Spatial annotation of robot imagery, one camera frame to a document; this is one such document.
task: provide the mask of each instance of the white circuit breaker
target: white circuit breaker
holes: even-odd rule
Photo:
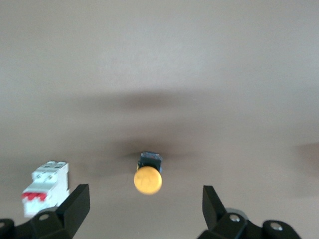
[[[31,183],[22,194],[24,216],[32,218],[39,211],[58,207],[69,196],[69,164],[49,161],[32,173]]]

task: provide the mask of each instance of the yellow push button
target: yellow push button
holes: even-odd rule
[[[153,167],[144,166],[134,176],[135,187],[143,194],[152,195],[157,193],[161,188],[161,183],[161,175]]]

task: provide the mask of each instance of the screw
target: screw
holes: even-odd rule
[[[49,214],[43,214],[39,217],[39,220],[44,221],[45,219],[48,219],[48,218],[49,218]]]
[[[239,216],[235,215],[235,214],[232,214],[229,216],[230,220],[232,220],[233,222],[239,222],[240,221],[240,218]]]
[[[270,226],[272,227],[272,229],[276,230],[276,231],[282,231],[283,227],[278,224],[278,223],[270,223]]]

